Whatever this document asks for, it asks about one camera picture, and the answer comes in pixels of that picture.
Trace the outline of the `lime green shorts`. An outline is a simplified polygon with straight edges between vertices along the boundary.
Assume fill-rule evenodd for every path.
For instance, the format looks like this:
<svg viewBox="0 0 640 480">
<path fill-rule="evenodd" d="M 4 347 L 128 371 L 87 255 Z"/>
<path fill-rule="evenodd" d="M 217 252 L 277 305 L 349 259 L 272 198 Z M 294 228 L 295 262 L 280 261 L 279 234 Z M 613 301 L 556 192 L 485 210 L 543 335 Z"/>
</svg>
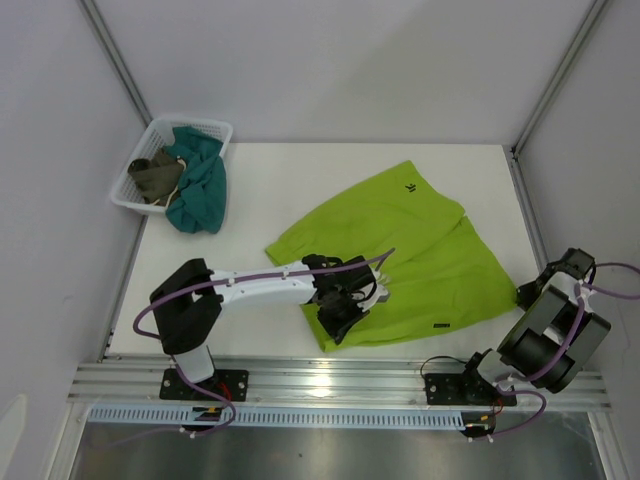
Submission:
<svg viewBox="0 0 640 480">
<path fill-rule="evenodd" d="M 305 215 L 265 253 L 276 266 L 308 254 L 367 259 L 382 267 L 390 298 L 341 343 L 302 312 L 325 352 L 378 347 L 451 333 L 510 312 L 516 287 L 481 240 L 462 205 L 438 193 L 410 161 L 341 192 Z"/>
</svg>

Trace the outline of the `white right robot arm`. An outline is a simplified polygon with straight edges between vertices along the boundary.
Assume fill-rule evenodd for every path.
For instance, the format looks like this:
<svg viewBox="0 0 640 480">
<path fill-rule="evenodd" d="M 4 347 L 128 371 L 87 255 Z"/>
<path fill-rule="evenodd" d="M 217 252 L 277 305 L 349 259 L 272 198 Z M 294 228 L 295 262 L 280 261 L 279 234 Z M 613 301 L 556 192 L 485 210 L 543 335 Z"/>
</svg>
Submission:
<svg viewBox="0 0 640 480">
<path fill-rule="evenodd" d="M 516 290 L 523 316 L 497 349 L 476 353 L 456 380 L 458 395 L 471 404 L 505 397 L 498 384 L 529 383 L 550 393 L 563 390 L 611 330 L 589 305 L 587 281 L 595 258 L 570 248 L 539 276 Z"/>
</svg>

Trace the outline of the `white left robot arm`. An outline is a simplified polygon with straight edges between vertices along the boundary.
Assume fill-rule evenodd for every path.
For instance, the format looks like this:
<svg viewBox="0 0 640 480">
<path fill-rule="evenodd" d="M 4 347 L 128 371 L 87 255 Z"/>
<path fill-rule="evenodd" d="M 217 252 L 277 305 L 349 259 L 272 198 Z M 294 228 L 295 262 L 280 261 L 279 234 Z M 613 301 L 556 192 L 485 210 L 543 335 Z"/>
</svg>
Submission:
<svg viewBox="0 0 640 480">
<path fill-rule="evenodd" d="M 217 376 L 206 340 L 216 321 L 234 307 L 311 305 L 329 338 L 346 334 L 390 292 L 381 273 L 363 256 L 343 261 L 310 254 L 290 264 L 254 272 L 215 272 L 202 258 L 187 261 L 150 295 L 165 354 L 181 370 L 182 388 L 197 400 L 216 390 Z"/>
</svg>

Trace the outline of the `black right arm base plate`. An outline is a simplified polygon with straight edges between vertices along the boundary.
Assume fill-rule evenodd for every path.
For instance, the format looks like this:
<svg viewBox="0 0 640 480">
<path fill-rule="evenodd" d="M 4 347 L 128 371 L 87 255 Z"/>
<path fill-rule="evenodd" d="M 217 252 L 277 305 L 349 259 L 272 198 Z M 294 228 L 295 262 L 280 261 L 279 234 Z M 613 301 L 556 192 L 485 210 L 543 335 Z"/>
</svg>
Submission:
<svg viewBox="0 0 640 480">
<path fill-rule="evenodd" d="M 437 355 L 428 358 L 420 367 L 425 395 L 428 405 L 436 406 L 507 406 L 514 407 L 514 397 L 500 394 L 494 386 L 481 377 L 477 367 L 483 355 L 474 354 L 469 360 L 462 360 L 449 355 Z M 459 370 L 453 372 L 427 372 L 425 367 L 434 361 L 443 361 L 445 365 L 453 364 Z"/>
</svg>

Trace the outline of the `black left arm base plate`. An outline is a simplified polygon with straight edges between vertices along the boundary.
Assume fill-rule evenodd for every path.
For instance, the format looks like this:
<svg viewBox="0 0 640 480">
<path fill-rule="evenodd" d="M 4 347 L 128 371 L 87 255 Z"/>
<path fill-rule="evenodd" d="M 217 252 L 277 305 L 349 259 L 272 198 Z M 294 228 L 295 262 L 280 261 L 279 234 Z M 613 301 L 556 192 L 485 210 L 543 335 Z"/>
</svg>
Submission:
<svg viewBox="0 0 640 480">
<path fill-rule="evenodd" d="M 249 372 L 247 370 L 218 369 L 215 375 L 198 383 L 202 389 L 222 396 L 231 402 L 244 402 L 249 385 Z M 180 377 L 176 369 L 164 371 L 160 384 L 159 398 L 162 400 L 205 401 L 212 400 L 188 386 Z"/>
</svg>

